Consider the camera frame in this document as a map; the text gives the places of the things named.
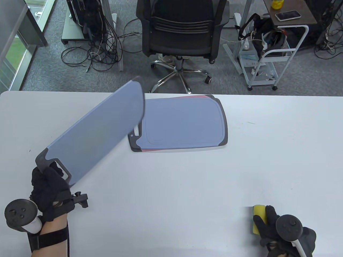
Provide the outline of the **person's left hand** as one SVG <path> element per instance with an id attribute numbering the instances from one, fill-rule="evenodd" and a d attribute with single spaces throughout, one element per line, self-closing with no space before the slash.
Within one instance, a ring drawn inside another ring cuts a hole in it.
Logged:
<path id="1" fill-rule="evenodd" d="M 80 204 L 82 208 L 88 207 L 87 194 L 70 192 L 70 186 L 63 178 L 63 171 L 55 161 L 42 172 L 38 167 L 34 168 L 31 184 L 33 190 L 30 200 L 37 205 L 45 222 L 52 222 L 73 211 L 75 204 Z"/>

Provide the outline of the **person's right hand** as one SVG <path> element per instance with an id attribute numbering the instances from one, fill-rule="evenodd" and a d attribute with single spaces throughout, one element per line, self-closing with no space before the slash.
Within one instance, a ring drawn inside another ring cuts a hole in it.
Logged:
<path id="1" fill-rule="evenodd" d="M 314 230 L 293 215 L 278 215 L 271 205 L 254 205 L 252 231 L 268 257 L 312 257 L 316 247 Z"/>

